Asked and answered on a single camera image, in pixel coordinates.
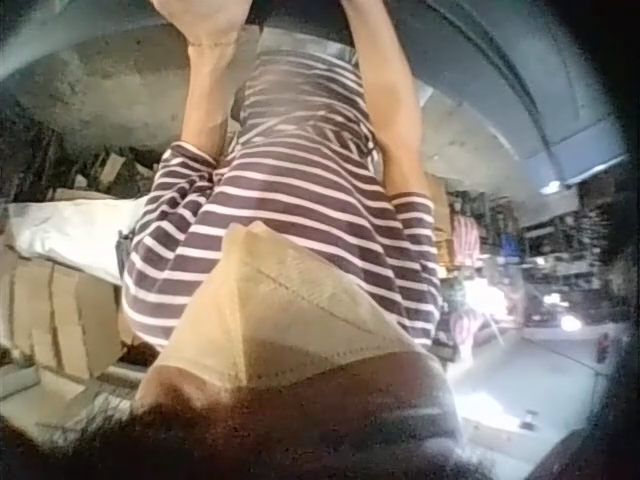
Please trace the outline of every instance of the brown and white striped shirt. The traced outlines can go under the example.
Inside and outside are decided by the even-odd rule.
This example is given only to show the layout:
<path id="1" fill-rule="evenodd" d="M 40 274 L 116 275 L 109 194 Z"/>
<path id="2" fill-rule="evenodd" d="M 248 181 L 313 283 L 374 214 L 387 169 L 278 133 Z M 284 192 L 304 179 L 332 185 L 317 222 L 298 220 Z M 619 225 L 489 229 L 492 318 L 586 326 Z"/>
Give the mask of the brown and white striped shirt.
<path id="1" fill-rule="evenodd" d="M 374 175 L 379 152 L 358 71 L 273 52 L 245 88 L 223 160 L 181 142 L 162 158 L 124 275 L 134 330 L 166 345 L 227 228 L 261 221 L 335 265 L 428 346 L 441 303 L 433 204 L 418 193 L 389 197 Z"/>

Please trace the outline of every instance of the face mask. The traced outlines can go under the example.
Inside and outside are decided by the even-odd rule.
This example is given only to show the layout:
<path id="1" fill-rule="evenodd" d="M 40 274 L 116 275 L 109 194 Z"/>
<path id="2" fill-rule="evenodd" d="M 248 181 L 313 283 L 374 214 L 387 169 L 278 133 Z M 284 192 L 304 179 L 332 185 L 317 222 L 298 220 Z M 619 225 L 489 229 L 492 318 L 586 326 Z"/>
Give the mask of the face mask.
<path id="1" fill-rule="evenodd" d="M 344 273 L 255 223 L 229 228 L 155 365 L 267 388 L 396 352 L 422 350 Z"/>

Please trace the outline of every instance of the skin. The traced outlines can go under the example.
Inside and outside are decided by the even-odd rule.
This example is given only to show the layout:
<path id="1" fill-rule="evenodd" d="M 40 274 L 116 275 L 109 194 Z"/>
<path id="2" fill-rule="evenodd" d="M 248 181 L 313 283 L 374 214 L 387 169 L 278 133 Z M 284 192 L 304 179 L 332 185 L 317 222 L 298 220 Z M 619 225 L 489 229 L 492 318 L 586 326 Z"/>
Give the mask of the skin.
<path id="1" fill-rule="evenodd" d="M 154 4 L 189 43 L 191 74 L 182 140 L 212 157 L 219 156 L 231 96 L 225 71 L 251 1 L 155 0 Z M 428 195 L 420 163 L 419 102 L 384 3 L 343 0 L 343 5 L 358 50 L 371 122 L 385 159 L 387 193 Z M 277 432 L 284 442 L 299 447 L 315 441 L 317 437 L 310 437 L 309 432 L 348 433 L 375 415 L 432 407 L 434 392 L 444 392 L 436 403 L 455 423 L 455 408 L 439 367 L 430 357 L 417 353 L 356 362 L 284 389 L 233 392 L 222 391 L 185 370 L 156 366 L 140 387 L 137 409 L 188 405 L 202 411 L 212 424 L 215 419 L 240 414 L 250 431 Z"/>

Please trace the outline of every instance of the person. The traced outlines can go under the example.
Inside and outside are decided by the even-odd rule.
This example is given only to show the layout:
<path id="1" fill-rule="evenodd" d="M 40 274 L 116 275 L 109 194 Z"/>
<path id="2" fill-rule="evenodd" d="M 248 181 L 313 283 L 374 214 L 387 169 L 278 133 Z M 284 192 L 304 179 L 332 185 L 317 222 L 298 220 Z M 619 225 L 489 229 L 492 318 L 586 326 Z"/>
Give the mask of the person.
<path id="1" fill-rule="evenodd" d="M 261 54 L 228 148 L 225 71 L 251 1 L 154 4 L 188 41 L 190 82 L 123 305 L 160 356 L 128 416 L 62 446 L 3 425 L 2 477 L 488 478 L 426 351 L 433 204 L 383 0 L 342 0 L 359 69 Z"/>

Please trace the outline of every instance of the hair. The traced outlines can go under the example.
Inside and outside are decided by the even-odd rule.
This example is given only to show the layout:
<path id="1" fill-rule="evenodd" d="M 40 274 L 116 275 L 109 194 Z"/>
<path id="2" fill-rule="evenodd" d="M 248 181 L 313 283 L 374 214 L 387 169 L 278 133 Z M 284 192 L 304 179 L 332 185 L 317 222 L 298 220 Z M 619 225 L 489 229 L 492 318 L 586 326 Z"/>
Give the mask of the hair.
<path id="1" fill-rule="evenodd" d="M 224 435 L 221 441 L 203 428 L 207 423 L 203 420 L 201 413 L 184 409 L 155 407 L 126 417 L 102 411 L 93 414 L 77 433 L 57 435 L 38 444 L 2 419 L 0 478 L 491 478 L 481 462 L 458 456 L 427 452 L 420 453 L 417 462 L 415 455 L 409 462 L 394 461 L 405 456 L 402 445 L 394 447 L 390 461 L 386 456 L 367 458 L 364 452 L 359 461 L 332 462 L 331 455 L 336 452 L 321 452 L 321 458 L 328 458 L 331 466 L 306 460 L 308 456 L 317 459 L 317 452 L 285 451 L 266 456 L 251 446 L 251 432 L 234 431 L 235 438 Z M 377 470 L 371 467 L 376 462 L 380 466 Z"/>

